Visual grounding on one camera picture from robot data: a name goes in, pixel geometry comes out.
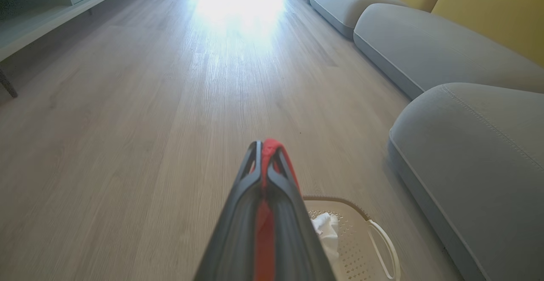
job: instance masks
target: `basket handle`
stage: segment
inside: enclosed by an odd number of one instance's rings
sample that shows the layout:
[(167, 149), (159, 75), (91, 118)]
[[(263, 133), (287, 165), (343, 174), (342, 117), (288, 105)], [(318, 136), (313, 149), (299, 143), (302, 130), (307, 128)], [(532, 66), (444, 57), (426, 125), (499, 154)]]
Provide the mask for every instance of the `basket handle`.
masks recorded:
[(371, 237), (372, 244), (374, 246), (374, 250), (376, 250), (377, 257), (380, 260), (381, 267), (383, 267), (383, 271), (385, 271), (385, 275), (387, 275), (389, 280), (395, 280), (400, 281), (400, 262), (399, 262), (399, 256), (397, 255), (397, 251), (395, 250), (395, 246), (393, 246), (393, 242), (387, 235), (385, 231), (375, 223), (372, 219), (368, 220), (368, 223), (371, 227), (373, 227), (381, 236), (385, 244), (387, 245), (387, 249), (389, 249), (389, 255), (391, 256), (391, 262), (393, 263), (393, 275), (389, 273), (389, 270), (387, 270), (387, 267), (385, 266), (385, 263), (383, 262), (383, 258), (381, 257), (380, 251), (377, 249), (376, 242), (374, 241), (374, 237), (372, 235), (371, 229), (368, 229), (368, 235)]

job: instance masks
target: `sofa seat cushion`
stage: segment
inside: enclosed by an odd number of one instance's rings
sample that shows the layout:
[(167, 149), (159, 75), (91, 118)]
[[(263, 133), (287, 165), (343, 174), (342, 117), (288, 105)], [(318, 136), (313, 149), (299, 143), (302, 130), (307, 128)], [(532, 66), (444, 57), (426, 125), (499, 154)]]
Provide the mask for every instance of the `sofa seat cushion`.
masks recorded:
[(357, 47), (412, 99), (450, 82), (544, 93), (544, 68), (434, 14), (373, 4), (354, 33)]
[(402, 111), (389, 139), (466, 280), (483, 280), (478, 270), (493, 281), (542, 277), (544, 94), (439, 85)]
[(309, 0), (310, 4), (342, 35), (353, 38), (353, 29), (361, 13), (371, 4), (388, 3), (404, 6), (400, 0)]

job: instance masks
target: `furniture leg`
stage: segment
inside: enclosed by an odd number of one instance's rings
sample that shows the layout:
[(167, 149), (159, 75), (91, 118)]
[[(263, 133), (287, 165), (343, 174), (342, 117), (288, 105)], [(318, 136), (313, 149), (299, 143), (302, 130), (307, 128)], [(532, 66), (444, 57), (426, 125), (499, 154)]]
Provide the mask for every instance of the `furniture leg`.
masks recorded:
[(11, 85), (10, 81), (8, 81), (8, 78), (6, 77), (6, 75), (4, 74), (2, 70), (0, 70), (0, 83), (6, 88), (6, 91), (8, 91), (8, 93), (13, 98), (18, 96), (17, 92), (15, 91), (15, 88), (13, 87), (13, 85)]

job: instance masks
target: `white cloth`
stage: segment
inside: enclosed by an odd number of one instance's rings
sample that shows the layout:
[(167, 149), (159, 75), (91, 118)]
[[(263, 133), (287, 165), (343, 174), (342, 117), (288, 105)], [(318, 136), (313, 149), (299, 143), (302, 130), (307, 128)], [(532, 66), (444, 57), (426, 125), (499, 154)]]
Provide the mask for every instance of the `white cloth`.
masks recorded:
[(323, 213), (312, 219), (312, 225), (332, 265), (338, 260), (338, 217)]

